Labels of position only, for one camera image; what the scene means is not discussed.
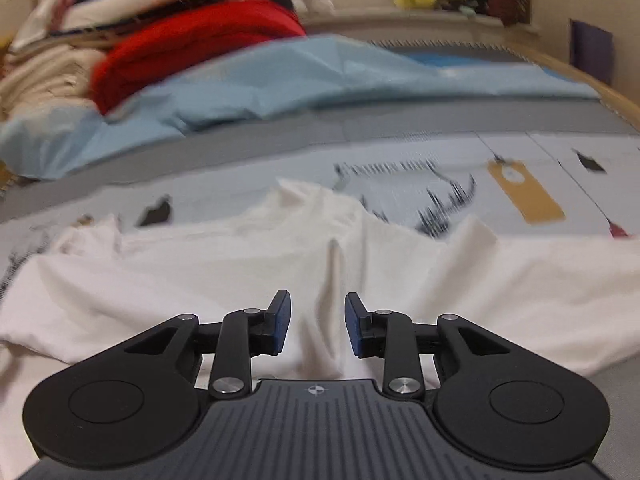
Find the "grey patterned bed cover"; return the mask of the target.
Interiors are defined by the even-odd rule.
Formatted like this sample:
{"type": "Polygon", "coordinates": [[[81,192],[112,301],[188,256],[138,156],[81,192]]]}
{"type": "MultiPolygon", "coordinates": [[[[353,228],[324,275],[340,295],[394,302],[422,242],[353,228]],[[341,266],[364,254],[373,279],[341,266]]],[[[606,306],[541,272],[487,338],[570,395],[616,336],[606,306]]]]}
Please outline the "grey patterned bed cover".
{"type": "MultiPolygon", "coordinates": [[[[533,64],[505,53],[483,60],[378,48],[423,64],[533,64]]],[[[146,144],[56,180],[27,179],[29,186],[1,201],[1,301],[27,259],[70,228],[107,217],[124,233],[226,220],[284,181],[351,197],[368,214],[432,240],[444,240],[472,216],[499,236],[639,243],[639,131],[600,96],[313,108],[146,144]]],[[[610,409],[593,460],[511,470],[456,448],[422,403],[384,396],[381,358],[359,359],[352,351],[373,368],[361,378],[256,376],[255,362],[279,359],[284,346],[276,356],[250,361],[249,396],[213,403],[184,440],[129,466],[80,469],[39,456],[23,424],[28,394],[22,426],[36,459],[14,479],[638,477],[639,351],[592,375],[572,370],[601,391],[610,409]]]]}

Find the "cream folded blanket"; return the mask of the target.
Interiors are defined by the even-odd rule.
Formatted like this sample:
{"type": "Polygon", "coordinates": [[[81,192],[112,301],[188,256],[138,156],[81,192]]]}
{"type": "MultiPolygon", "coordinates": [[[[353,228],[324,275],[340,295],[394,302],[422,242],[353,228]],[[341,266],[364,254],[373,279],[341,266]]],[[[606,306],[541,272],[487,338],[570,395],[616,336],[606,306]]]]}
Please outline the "cream folded blanket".
{"type": "Polygon", "coordinates": [[[88,99],[93,71],[105,58],[100,50],[61,46],[15,67],[1,81],[2,122],[49,102],[88,99]]]}

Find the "red blanket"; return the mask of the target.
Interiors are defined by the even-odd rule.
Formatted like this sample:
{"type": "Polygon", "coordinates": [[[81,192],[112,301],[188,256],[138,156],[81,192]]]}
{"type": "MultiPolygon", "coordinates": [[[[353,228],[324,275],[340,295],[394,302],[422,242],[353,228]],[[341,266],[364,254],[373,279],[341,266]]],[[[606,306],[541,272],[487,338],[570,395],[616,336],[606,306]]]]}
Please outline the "red blanket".
{"type": "Polygon", "coordinates": [[[270,0],[228,0],[184,11],[125,39],[92,73],[105,115],[151,84],[220,56],[273,40],[303,37],[296,14],[270,0]]]}

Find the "white long-sleeve shirt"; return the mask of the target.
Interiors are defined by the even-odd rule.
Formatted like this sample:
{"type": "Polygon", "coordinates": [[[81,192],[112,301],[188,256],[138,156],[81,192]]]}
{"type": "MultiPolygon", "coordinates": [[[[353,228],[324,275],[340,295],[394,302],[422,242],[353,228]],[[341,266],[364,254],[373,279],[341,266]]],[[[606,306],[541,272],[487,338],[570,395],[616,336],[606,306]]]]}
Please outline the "white long-sleeve shirt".
{"type": "Polygon", "coordinates": [[[234,218],[124,233],[107,217],[27,259],[1,301],[2,477],[35,463],[22,408],[40,380],[178,314],[215,322],[280,289],[292,322],[258,377],[370,376],[349,347],[349,292],[419,322],[457,313],[582,375],[639,351],[634,238],[499,236],[471,216],[432,240],[284,181],[234,218]]]}

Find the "light blue bed sheet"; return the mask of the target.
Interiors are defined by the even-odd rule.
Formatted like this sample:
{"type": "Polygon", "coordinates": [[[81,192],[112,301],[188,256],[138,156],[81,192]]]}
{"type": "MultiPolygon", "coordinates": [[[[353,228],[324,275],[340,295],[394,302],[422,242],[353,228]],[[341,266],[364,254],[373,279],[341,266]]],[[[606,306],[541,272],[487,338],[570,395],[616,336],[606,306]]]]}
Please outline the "light blue bed sheet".
{"type": "Polygon", "coordinates": [[[171,76],[103,114],[57,102],[1,126],[14,174],[56,180],[146,144],[224,124],[348,104],[473,98],[595,100],[589,84],[528,63],[423,64],[340,36],[268,42],[171,76]]]}

